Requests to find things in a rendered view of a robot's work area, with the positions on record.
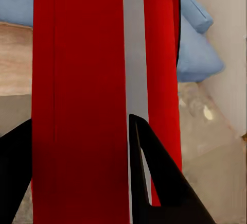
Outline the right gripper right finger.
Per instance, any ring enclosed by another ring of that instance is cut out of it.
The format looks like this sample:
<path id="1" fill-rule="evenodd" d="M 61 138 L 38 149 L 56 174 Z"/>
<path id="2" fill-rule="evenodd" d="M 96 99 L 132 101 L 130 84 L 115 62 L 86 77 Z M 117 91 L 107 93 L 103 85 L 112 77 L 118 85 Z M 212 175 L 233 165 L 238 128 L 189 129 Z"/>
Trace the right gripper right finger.
<path id="1" fill-rule="evenodd" d="M 129 115 L 133 224 L 216 224 L 148 122 Z M 161 206 L 149 203 L 143 149 Z"/>

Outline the radio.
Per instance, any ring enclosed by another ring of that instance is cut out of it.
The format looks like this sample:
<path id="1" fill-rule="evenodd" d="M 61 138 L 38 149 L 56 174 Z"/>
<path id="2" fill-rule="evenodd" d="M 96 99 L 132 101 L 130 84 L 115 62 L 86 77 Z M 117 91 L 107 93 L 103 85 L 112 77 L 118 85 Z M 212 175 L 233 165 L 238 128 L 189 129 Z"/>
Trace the radio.
<path id="1" fill-rule="evenodd" d="M 34 224 L 133 224 L 130 114 L 182 173 L 180 36 L 181 0 L 33 0 Z"/>

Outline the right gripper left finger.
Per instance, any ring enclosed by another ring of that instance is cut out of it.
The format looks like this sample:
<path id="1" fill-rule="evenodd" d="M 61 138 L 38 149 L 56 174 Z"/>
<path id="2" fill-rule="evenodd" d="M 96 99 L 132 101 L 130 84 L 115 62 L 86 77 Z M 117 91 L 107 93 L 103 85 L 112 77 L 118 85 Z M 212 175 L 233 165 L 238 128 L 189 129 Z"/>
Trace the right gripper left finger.
<path id="1" fill-rule="evenodd" d="M 0 224 L 12 224 L 32 178 L 32 118 L 0 138 Z"/>

